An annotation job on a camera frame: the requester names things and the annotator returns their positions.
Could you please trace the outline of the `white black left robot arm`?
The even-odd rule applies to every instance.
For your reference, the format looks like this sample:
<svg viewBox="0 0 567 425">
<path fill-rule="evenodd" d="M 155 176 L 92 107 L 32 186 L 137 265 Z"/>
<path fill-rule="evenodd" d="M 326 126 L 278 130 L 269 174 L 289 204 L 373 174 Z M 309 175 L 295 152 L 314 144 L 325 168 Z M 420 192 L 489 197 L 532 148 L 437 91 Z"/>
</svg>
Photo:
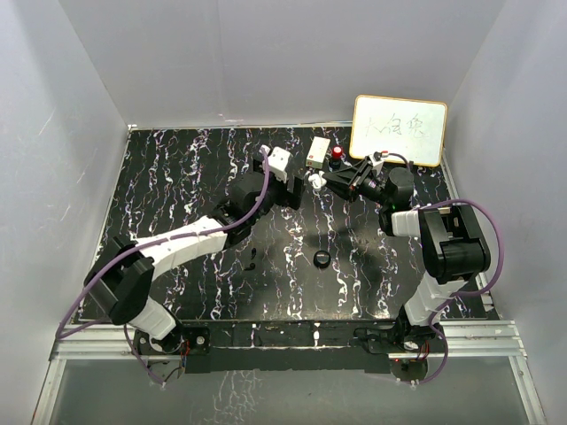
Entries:
<svg viewBox="0 0 567 425">
<path fill-rule="evenodd" d="M 252 170 L 233 182 L 210 213 L 157 236 L 115 237 L 85 279 L 89 296 L 112 324 L 145 333 L 158 352 L 176 352 L 183 343 L 183 325 L 151 298 L 152 283 L 178 266 L 242 242 L 273 206 L 298 209 L 305 187 L 291 171 L 291 158 L 282 148 L 263 146 Z"/>
</svg>

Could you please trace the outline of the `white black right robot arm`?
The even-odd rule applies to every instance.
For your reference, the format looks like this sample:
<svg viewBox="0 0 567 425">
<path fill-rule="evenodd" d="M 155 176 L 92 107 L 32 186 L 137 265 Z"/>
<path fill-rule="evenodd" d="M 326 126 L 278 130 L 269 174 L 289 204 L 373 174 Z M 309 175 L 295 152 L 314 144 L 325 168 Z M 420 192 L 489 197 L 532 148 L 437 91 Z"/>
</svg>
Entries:
<svg viewBox="0 0 567 425">
<path fill-rule="evenodd" d="M 354 166 L 313 174 L 308 181 L 313 189 L 329 189 L 348 202 L 359 197 L 377 202 L 379 227 L 384 233 L 420 242 L 425 272 L 393 324 L 357 328 L 353 333 L 353 343 L 369 353 L 419 352 L 438 337 L 443 304 L 485 272 L 491 254 L 472 206 L 413 208 L 410 166 L 391 169 L 380 183 L 377 177 L 383 165 L 382 155 L 376 153 Z"/>
</svg>

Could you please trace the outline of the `black round earbud case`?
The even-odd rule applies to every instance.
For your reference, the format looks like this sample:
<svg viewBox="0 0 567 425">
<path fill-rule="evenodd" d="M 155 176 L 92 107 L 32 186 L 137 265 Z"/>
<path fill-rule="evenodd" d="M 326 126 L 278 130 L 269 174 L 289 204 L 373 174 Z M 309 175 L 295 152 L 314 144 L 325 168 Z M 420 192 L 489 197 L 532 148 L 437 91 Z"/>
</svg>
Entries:
<svg viewBox="0 0 567 425">
<path fill-rule="evenodd" d="M 319 250 L 313 257 L 314 266 L 319 269 L 327 268 L 331 263 L 330 253 L 326 250 Z"/>
</svg>

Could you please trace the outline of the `white earbud charging case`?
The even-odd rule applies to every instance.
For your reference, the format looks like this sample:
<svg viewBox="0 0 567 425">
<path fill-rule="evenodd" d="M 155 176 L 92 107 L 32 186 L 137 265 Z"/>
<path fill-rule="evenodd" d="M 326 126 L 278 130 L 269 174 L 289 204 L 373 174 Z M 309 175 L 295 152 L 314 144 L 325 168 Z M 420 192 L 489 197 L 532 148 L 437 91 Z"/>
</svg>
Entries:
<svg viewBox="0 0 567 425">
<path fill-rule="evenodd" d="M 315 191 L 319 191 L 326 186 L 327 181 L 323 178 L 322 173 L 312 174 L 307 181 Z"/>
</svg>

